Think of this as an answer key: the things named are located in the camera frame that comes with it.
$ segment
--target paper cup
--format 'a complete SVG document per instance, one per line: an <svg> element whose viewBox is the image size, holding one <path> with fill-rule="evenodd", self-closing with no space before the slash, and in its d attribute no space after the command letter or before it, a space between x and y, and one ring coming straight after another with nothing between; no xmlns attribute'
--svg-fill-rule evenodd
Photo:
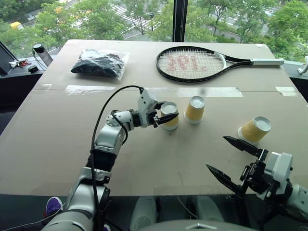
<svg viewBox="0 0 308 231"><path fill-rule="evenodd" d="M184 112L184 118L191 124L198 124L203 118L204 99L200 96L193 96L189 100L188 107Z"/></svg>
<svg viewBox="0 0 308 231"><path fill-rule="evenodd" d="M252 145L257 144L271 130L271 123L268 119L258 116L238 129L238 135Z"/></svg>
<svg viewBox="0 0 308 231"><path fill-rule="evenodd" d="M160 107L161 117L175 112L178 112L178 106L175 103L167 102ZM174 130L178 127L178 125L179 125L179 115L174 119L172 119L171 121L162 124L161 126L167 130Z"/></svg>

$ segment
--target white grip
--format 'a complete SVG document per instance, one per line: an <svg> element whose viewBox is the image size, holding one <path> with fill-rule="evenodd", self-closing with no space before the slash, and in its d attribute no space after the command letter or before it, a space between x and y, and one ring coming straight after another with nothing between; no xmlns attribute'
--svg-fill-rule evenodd
<svg viewBox="0 0 308 231"><path fill-rule="evenodd" d="M262 66L281 66L284 63L284 59L251 59L253 65Z"/></svg>

